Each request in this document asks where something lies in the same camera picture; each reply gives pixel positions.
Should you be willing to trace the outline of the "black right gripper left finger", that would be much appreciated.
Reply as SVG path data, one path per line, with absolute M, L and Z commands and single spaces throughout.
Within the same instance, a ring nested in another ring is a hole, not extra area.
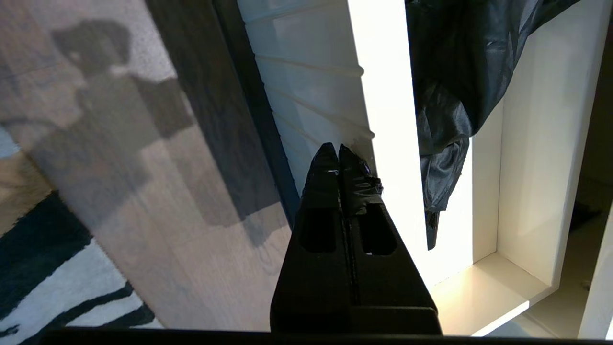
M 328 142 L 309 166 L 270 306 L 272 332 L 334 333 L 347 328 L 353 301 L 347 236 L 339 158 Z

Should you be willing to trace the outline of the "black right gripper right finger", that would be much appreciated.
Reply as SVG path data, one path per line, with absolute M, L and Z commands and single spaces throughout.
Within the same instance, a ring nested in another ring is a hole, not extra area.
M 365 160 L 339 149 L 351 277 L 351 317 L 368 333 L 440 334 L 438 310 Z

